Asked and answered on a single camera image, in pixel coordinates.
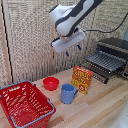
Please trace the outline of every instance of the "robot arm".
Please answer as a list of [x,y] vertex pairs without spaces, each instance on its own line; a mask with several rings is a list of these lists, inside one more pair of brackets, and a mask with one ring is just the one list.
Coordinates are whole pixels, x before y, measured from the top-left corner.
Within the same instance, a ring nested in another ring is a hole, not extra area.
[[55,6],[49,13],[53,26],[62,37],[70,37],[76,26],[104,0],[81,0],[76,6]]
[[52,42],[56,52],[65,51],[65,49],[85,39],[85,33],[78,24],[102,1],[104,0],[81,0],[73,6],[59,4],[49,12],[52,25],[60,36]]

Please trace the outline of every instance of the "orange box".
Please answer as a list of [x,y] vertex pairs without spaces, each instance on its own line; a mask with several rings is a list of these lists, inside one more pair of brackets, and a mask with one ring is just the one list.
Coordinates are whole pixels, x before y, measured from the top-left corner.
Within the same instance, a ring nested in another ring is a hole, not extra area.
[[71,84],[86,94],[91,84],[93,72],[79,66],[74,67]]

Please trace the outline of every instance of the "black cable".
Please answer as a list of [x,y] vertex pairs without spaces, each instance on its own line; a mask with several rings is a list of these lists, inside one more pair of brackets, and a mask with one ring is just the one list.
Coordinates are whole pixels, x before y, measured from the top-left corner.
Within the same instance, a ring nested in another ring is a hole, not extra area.
[[114,31],[116,31],[116,30],[123,24],[123,22],[125,21],[125,19],[126,19],[127,16],[128,16],[128,12],[127,12],[127,14],[125,15],[125,17],[124,17],[123,21],[121,22],[121,24],[120,24],[116,29],[114,29],[114,30],[112,30],[112,31],[110,31],[110,32],[103,32],[103,31],[100,31],[100,30],[86,30],[86,31],[98,31],[98,32],[102,32],[102,33],[112,33],[112,32],[114,32]]

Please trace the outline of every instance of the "wooden table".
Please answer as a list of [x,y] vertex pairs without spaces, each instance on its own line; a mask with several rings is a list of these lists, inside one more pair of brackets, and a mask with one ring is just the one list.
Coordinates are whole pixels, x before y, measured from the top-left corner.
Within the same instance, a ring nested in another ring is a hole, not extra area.
[[[109,128],[128,100],[128,81],[115,76],[103,84],[93,78],[88,94],[78,92],[67,105],[60,101],[61,85],[71,83],[72,72],[70,69],[53,75],[60,80],[55,91],[45,90],[43,79],[34,82],[56,107],[48,128]],[[1,107],[0,128],[11,128]]]

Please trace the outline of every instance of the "basket handle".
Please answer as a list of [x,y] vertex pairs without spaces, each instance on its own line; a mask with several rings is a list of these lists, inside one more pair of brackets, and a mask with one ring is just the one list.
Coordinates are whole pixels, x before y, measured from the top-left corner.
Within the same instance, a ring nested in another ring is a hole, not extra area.
[[16,83],[16,84],[12,84],[12,85],[8,85],[8,86],[5,86],[5,87],[2,87],[2,88],[0,88],[0,90],[6,89],[6,88],[9,88],[9,87],[18,85],[18,84],[22,84],[22,83],[24,83],[24,82],[29,82],[32,86],[36,86],[36,84],[33,84],[31,81],[29,81],[29,80],[24,80],[24,81],[19,82],[19,83]]
[[14,121],[14,119],[13,119],[13,117],[10,116],[10,118],[12,119],[12,122],[13,122],[14,126],[15,126],[16,128],[26,128],[26,127],[28,127],[29,125],[31,125],[31,124],[33,124],[33,123],[35,123],[35,122],[37,122],[37,121],[43,119],[44,117],[46,117],[46,116],[52,114],[52,113],[54,112],[54,110],[55,110],[55,107],[52,105],[52,103],[50,102],[49,99],[47,99],[47,102],[48,102],[48,103],[52,106],[52,108],[53,108],[53,110],[52,110],[51,112],[49,112],[49,113],[47,113],[47,114],[45,114],[45,115],[39,117],[38,119],[36,119],[36,120],[34,120],[34,121],[32,121],[32,122],[30,122],[30,123],[28,123],[28,124],[26,124],[26,125],[24,125],[24,126],[22,126],[22,127],[17,126],[16,123],[15,123],[15,121]]

